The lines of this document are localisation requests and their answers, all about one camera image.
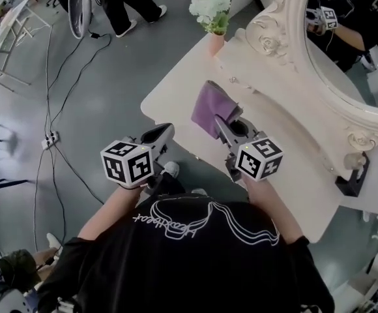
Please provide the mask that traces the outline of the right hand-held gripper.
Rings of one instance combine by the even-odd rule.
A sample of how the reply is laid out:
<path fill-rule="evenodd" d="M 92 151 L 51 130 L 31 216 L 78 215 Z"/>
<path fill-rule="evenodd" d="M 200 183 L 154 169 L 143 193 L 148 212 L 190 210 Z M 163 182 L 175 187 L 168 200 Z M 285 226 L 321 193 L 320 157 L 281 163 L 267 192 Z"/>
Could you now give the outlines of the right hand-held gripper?
<path fill-rule="evenodd" d="M 214 116 L 215 130 L 223 144 L 228 149 L 238 149 L 231 153 L 225 161 L 229 176 L 234 183 L 242 179 L 242 175 L 258 182 L 275 174 L 280 167 L 284 152 L 271 138 L 261 138 L 240 145 L 238 126 L 241 135 L 248 139 L 257 139 L 259 130 L 247 119 L 228 123 L 219 115 Z"/>

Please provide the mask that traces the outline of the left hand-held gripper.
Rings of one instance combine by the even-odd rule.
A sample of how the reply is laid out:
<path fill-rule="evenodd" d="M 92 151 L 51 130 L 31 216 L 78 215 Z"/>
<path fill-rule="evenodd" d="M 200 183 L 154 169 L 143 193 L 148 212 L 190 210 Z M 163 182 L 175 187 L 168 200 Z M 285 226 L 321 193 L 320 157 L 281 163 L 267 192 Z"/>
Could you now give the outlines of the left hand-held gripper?
<path fill-rule="evenodd" d="M 111 142 L 100 152 L 107 179 L 127 190 L 144 186 L 153 194 L 162 180 L 163 166 L 158 159 L 174 135 L 174 125 L 163 123 L 145 132 L 140 140 L 126 136 Z"/>

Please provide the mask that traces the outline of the purple cloth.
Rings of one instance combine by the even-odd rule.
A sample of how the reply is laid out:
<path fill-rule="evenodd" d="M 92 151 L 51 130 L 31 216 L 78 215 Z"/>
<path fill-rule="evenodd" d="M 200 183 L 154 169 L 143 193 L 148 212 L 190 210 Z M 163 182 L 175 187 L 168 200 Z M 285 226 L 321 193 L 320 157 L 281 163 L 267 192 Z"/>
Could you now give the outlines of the purple cloth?
<path fill-rule="evenodd" d="M 242 108 L 216 82 L 207 80 L 199 92 L 191 120 L 209 136 L 218 139 L 215 116 L 232 123 L 243 113 Z"/>

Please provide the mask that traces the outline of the person's left forearm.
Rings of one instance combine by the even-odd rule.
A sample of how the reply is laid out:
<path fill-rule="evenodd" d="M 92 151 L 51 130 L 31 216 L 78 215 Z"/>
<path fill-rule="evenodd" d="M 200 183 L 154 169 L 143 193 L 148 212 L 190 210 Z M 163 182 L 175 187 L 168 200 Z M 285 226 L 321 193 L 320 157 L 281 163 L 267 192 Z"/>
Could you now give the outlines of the person's left forearm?
<path fill-rule="evenodd" d="M 101 233 L 131 211 L 140 199 L 143 187 L 127 190 L 119 186 L 105 204 L 86 222 L 78 238 L 94 241 Z"/>

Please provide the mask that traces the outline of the person's right forearm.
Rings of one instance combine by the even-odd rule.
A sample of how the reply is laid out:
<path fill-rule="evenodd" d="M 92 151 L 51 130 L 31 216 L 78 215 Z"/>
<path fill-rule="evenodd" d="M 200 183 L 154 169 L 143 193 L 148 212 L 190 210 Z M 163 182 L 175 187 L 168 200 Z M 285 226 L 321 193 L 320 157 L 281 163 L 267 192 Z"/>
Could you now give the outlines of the person's right forearm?
<path fill-rule="evenodd" d="M 292 244 L 303 236 L 295 217 L 266 179 L 254 181 L 242 175 L 242 180 L 246 185 L 250 203 L 264 211 L 273 220 L 287 244 Z"/>

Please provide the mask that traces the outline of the white dressing table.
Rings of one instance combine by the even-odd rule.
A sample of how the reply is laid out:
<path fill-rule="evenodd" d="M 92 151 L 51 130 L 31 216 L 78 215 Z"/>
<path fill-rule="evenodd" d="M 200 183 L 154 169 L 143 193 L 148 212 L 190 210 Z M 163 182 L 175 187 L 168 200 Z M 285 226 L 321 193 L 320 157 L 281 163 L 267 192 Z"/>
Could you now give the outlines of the white dressing table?
<path fill-rule="evenodd" d="M 146 96 L 142 112 L 157 124 L 172 123 L 174 140 L 181 147 L 227 174 L 227 147 L 191 120 L 201 87 L 207 80 L 216 82 L 239 103 L 245 119 L 279 143 L 284 156 L 269 180 L 305 236 L 318 242 L 342 199 L 333 175 L 322 165 L 306 131 L 264 95 L 230 83 L 225 65 L 210 55 L 208 47 L 209 36 L 204 36 Z"/>

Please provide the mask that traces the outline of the person's left shoe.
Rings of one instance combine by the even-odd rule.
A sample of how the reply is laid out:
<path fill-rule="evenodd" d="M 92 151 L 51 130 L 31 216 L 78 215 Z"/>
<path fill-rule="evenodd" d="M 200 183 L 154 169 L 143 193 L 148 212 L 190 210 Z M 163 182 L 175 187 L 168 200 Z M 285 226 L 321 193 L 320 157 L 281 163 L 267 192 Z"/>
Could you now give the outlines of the person's left shoe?
<path fill-rule="evenodd" d="M 180 166 L 177 162 L 169 161 L 166 164 L 163 165 L 163 170 L 161 171 L 161 174 L 168 174 L 172 178 L 177 178 L 180 172 Z"/>

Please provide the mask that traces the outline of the pink vase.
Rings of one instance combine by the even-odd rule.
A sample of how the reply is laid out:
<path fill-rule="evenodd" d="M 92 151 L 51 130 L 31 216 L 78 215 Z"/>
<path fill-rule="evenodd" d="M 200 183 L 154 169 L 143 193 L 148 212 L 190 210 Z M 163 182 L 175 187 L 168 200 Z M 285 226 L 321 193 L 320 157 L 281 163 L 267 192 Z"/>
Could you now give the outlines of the pink vase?
<path fill-rule="evenodd" d="M 215 33 L 210 33 L 208 35 L 208 38 L 208 51 L 210 55 L 213 57 L 223 48 L 225 44 L 225 38 L 223 35 L 217 35 Z"/>

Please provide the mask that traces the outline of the white power strip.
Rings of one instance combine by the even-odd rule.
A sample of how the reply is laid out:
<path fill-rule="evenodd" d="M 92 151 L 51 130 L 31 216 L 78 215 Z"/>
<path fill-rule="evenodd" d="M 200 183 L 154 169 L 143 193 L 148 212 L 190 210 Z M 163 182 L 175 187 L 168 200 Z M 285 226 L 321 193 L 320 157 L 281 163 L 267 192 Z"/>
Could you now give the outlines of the white power strip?
<path fill-rule="evenodd" d="M 50 147 L 54 146 L 59 141 L 59 133 L 56 131 L 51 131 L 46 134 L 41 142 L 42 149 L 48 150 Z"/>

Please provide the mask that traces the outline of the clear glass perfume bottle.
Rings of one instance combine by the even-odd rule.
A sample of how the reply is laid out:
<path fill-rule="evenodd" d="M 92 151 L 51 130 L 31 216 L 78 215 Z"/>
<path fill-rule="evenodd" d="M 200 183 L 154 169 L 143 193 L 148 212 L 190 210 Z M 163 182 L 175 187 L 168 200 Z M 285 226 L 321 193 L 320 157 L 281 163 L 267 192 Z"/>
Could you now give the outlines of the clear glass perfume bottle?
<path fill-rule="evenodd" d="M 362 153 L 349 153 L 343 163 L 347 170 L 360 170 L 366 164 L 366 157 Z"/>

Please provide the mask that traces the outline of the black tissue box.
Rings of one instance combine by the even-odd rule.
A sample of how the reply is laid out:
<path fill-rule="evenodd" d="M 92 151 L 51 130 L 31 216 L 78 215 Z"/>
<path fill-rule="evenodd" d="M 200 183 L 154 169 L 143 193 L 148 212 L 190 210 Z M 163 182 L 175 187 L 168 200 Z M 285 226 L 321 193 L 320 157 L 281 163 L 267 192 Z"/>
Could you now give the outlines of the black tissue box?
<path fill-rule="evenodd" d="M 344 179 L 341 176 L 337 176 L 335 180 L 336 186 L 345 196 L 358 197 L 362 189 L 362 185 L 366 178 L 368 168 L 370 166 L 370 160 L 367 154 L 363 151 L 362 154 L 366 157 L 366 164 L 360 170 L 351 170 L 351 176 L 349 180 Z"/>

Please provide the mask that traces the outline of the person's black printed t-shirt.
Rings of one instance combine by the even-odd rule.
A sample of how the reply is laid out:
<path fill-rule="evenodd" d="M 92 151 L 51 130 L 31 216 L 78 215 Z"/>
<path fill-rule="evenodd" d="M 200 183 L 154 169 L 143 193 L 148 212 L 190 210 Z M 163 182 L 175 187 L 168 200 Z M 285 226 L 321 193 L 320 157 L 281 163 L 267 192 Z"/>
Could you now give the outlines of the person's black printed t-shirt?
<path fill-rule="evenodd" d="M 261 210 L 196 194 L 142 203 L 96 239 L 67 242 L 39 313 L 334 313 L 307 238 L 288 244 Z"/>

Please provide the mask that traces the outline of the white artificial flower bouquet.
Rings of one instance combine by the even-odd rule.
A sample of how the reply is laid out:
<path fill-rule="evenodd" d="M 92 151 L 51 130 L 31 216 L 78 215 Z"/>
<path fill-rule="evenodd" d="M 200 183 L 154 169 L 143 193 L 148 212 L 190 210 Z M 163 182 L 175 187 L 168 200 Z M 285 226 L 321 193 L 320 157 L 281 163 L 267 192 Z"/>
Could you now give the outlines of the white artificial flower bouquet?
<path fill-rule="evenodd" d="M 208 33 L 225 35 L 232 0 L 191 0 L 189 12 Z"/>

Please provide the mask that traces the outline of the oval mirror ornate white frame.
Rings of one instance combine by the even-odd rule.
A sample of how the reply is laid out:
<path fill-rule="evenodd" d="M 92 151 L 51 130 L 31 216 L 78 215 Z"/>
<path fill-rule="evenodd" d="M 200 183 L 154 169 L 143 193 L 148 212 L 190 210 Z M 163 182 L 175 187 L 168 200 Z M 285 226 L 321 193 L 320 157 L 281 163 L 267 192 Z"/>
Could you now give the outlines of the oval mirror ornate white frame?
<path fill-rule="evenodd" d="M 218 53 L 225 71 L 266 96 L 323 163 L 351 176 L 349 155 L 378 146 L 378 108 L 350 97 L 352 81 L 305 34 L 308 0 L 271 0 Z"/>

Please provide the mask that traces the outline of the white metal-frame desk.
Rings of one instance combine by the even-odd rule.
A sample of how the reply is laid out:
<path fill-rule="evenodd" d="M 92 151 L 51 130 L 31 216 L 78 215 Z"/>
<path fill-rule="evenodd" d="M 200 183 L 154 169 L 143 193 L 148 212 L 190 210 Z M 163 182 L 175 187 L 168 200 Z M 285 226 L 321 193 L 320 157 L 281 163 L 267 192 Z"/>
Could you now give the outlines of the white metal-frame desk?
<path fill-rule="evenodd" d="M 35 17 L 38 19 L 43 23 L 43 27 L 51 27 L 47 21 L 41 18 L 29 6 L 29 2 L 30 0 L 23 0 L 16 7 L 11 8 L 0 23 L 0 77 L 8 77 L 24 86 L 30 86 L 30 83 L 27 83 L 7 72 L 8 60 L 23 33 L 30 38 L 34 37 L 32 32 L 27 29 L 27 22 L 30 18 Z M 1 82 L 0 87 L 12 93 L 14 92 L 13 89 Z"/>

